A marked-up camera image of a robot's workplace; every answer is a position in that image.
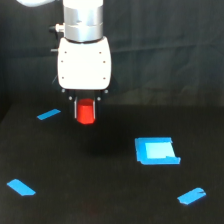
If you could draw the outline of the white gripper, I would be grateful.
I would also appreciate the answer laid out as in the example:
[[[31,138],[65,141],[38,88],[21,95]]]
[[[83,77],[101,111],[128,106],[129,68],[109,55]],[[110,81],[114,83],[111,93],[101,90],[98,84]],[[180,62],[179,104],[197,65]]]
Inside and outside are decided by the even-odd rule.
[[[77,119],[78,97],[91,96],[108,90],[112,82],[112,57],[108,38],[90,43],[75,43],[60,39],[57,52],[59,86],[73,100],[74,119]],[[98,117],[98,100],[93,100],[94,119]]]

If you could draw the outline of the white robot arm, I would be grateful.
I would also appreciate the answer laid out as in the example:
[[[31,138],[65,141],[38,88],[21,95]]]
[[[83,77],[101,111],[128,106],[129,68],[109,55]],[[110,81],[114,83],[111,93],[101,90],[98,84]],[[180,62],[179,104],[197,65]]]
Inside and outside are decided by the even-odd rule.
[[[74,118],[93,124],[101,94],[112,79],[109,42],[103,35],[104,0],[62,0],[63,23],[51,28],[62,33],[57,53],[57,79],[69,93]]]

